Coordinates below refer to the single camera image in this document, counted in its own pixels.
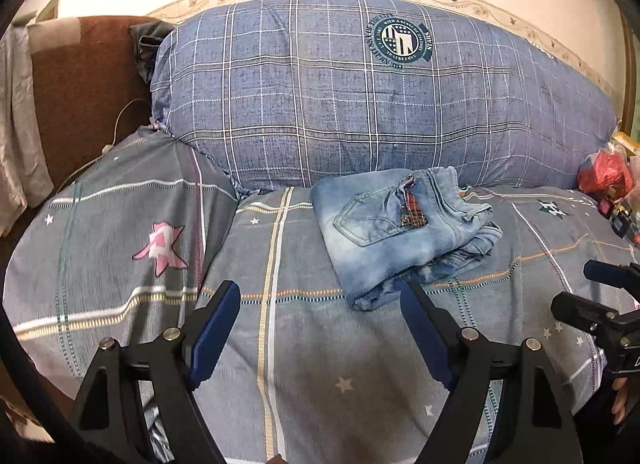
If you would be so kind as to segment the person's right hand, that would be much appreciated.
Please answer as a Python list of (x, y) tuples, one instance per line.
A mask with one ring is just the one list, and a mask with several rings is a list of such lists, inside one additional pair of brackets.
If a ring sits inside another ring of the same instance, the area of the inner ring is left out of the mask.
[(619, 425), (639, 402), (639, 377), (618, 377), (612, 388), (616, 397), (611, 413), (613, 423)]

